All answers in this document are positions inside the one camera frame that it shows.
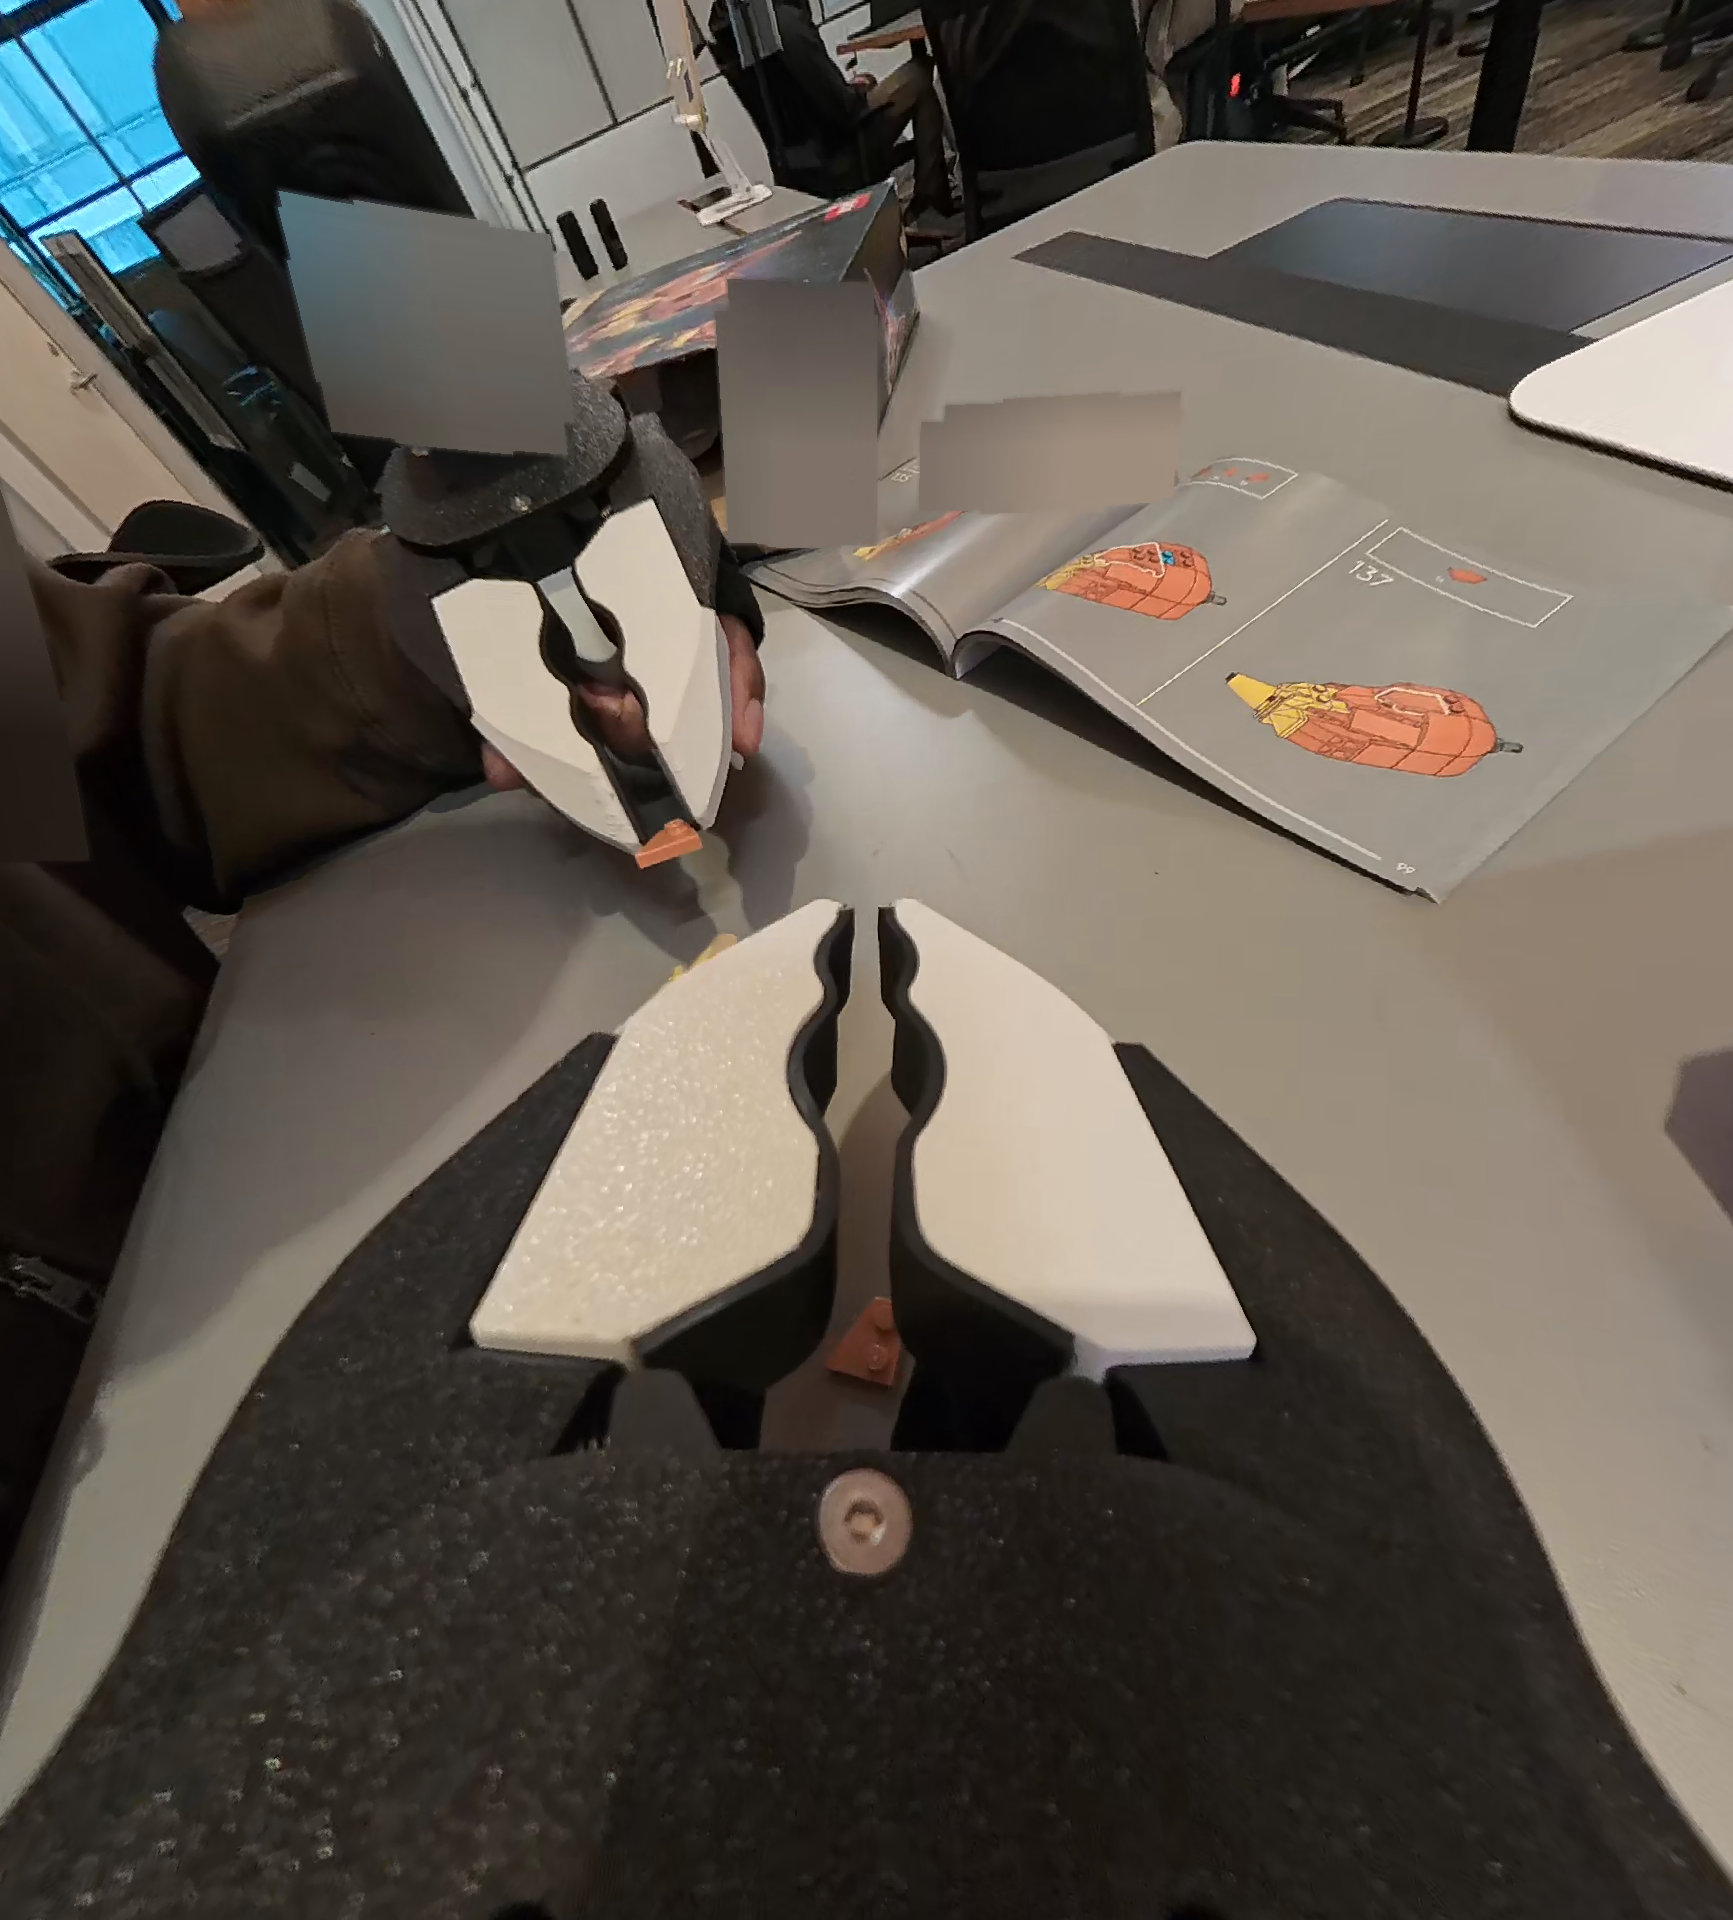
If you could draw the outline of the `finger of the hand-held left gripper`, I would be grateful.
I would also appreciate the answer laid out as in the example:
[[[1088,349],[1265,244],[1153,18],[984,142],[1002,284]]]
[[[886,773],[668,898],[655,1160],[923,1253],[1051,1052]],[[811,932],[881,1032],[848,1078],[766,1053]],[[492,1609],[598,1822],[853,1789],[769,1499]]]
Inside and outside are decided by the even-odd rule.
[[[573,580],[615,639],[615,664],[639,698],[668,787],[692,828],[713,828],[734,757],[731,649],[661,505],[647,498],[607,515]]]
[[[574,719],[573,690],[546,664],[538,588],[467,578],[441,591],[432,611],[481,737],[573,826],[647,861],[629,806]]]

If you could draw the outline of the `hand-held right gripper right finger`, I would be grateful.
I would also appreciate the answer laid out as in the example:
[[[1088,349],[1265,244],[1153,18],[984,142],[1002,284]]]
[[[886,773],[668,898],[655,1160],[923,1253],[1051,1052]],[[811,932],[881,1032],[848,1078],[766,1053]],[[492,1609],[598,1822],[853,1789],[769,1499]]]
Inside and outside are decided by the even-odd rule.
[[[1005,1448],[1041,1387],[1248,1361],[1257,1330],[1108,1032],[914,898],[878,912],[878,978],[907,1440]]]

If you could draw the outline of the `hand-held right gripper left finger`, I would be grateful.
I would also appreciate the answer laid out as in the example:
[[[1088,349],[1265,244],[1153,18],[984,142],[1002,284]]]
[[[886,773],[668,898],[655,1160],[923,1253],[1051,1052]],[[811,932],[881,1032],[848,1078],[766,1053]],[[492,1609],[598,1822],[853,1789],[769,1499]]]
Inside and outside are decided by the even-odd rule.
[[[622,1022],[471,1313],[477,1347],[675,1372],[724,1441],[758,1441],[830,1324],[853,940],[853,909],[814,900]]]

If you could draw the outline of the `brown toy brick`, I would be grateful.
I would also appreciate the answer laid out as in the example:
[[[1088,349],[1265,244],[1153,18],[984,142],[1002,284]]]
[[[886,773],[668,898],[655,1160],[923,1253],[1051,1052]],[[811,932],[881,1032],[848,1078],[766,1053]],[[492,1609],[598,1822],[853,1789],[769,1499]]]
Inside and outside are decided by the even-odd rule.
[[[900,1380],[905,1343],[892,1301],[878,1294],[842,1331],[825,1360],[830,1376],[860,1386],[892,1389]]]

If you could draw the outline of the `white desk lamp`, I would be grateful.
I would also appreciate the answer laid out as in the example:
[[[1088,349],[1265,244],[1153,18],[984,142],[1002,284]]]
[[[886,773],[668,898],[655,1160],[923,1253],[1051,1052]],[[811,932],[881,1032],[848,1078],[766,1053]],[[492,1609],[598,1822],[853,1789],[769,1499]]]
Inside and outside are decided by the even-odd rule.
[[[694,23],[687,2],[649,2],[655,33],[665,59],[673,121],[687,131],[694,156],[704,166],[707,186],[699,200],[687,202],[704,228],[722,228],[772,196],[772,187],[754,179],[709,115],[701,50],[707,38]]]

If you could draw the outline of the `grey desk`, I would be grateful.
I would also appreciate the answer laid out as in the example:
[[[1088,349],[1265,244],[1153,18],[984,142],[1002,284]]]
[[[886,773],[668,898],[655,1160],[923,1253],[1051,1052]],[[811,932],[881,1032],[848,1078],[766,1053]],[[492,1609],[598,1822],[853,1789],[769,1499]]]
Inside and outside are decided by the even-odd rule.
[[[1210,256],[1336,198],[1733,235],[1733,164],[1191,144],[930,267],[886,420],[1182,396],[1186,468],[1315,468],[1456,548],[1733,606],[1733,494],[1504,404],[1016,262],[1067,230]],[[1733,262],[1720,276],[1733,274]],[[1023,662],[766,614],[765,750],[710,907],[542,806],[467,796],[249,903],[14,1571],[0,1817],[82,1708],[313,1288],[710,924],[860,912],[832,1116],[845,1283],[883,1265],[874,909],[924,900],[1146,1044],[1400,1298],[1538,1524],[1601,1673],[1733,1872],[1733,633],[1448,901],[1222,807]]]

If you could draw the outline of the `person's left hand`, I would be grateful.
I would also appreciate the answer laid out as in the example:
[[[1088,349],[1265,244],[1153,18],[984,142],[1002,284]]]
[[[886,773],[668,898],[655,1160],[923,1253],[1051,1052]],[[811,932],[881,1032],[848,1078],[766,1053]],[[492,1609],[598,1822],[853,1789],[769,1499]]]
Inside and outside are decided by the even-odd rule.
[[[758,753],[765,733],[765,666],[758,658],[758,639],[748,622],[734,614],[721,614],[718,625],[728,649],[731,743],[737,761]],[[645,724],[639,696],[607,684],[582,684],[581,700],[596,724],[603,743],[621,760],[649,763],[652,740]],[[527,777],[489,741],[481,746],[484,782],[492,791],[525,791]]]

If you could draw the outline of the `colourful toy set box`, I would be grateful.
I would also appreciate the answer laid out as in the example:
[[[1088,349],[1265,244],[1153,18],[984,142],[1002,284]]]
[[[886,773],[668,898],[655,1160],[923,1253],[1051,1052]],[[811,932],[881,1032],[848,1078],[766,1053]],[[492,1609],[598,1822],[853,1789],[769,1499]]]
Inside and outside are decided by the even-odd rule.
[[[866,285],[886,412],[921,314],[905,202],[891,178],[596,294],[565,326],[569,360],[696,453],[718,439],[716,326],[742,280]]]

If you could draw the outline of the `white cabinet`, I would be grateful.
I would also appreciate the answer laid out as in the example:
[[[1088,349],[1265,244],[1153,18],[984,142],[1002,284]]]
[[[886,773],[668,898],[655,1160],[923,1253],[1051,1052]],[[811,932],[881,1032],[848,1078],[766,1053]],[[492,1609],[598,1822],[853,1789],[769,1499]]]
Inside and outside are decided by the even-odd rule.
[[[244,518],[1,240],[0,489],[42,559],[101,549],[146,501]]]

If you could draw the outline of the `black mesh office chair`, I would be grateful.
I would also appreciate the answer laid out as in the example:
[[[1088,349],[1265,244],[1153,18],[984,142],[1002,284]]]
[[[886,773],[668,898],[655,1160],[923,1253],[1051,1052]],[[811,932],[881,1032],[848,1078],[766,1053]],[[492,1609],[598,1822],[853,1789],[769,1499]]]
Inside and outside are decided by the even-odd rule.
[[[154,81],[185,156],[278,262],[283,193],[472,216],[357,4],[182,4],[158,30]]]
[[[966,240],[1007,228],[1157,152],[1127,2],[924,2]]]

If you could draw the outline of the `grey instruction booklet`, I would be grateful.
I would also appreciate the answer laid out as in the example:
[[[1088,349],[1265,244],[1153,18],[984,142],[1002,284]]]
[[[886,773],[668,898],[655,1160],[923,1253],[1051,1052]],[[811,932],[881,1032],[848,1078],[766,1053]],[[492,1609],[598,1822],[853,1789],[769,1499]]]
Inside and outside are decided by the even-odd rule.
[[[1427,898],[1472,875],[1733,633],[1733,606],[1538,580],[1312,469],[1136,508],[939,512],[756,585],[1016,652],[1245,809]]]

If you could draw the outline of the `glass window wall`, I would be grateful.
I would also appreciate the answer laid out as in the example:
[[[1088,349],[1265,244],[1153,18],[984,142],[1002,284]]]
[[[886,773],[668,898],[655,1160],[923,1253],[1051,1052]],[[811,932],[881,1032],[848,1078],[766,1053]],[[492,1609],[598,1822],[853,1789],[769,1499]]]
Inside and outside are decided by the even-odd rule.
[[[57,285],[43,241],[84,240],[125,276],[158,250],[149,214],[197,186],[158,106],[165,2],[0,2],[0,235]]]

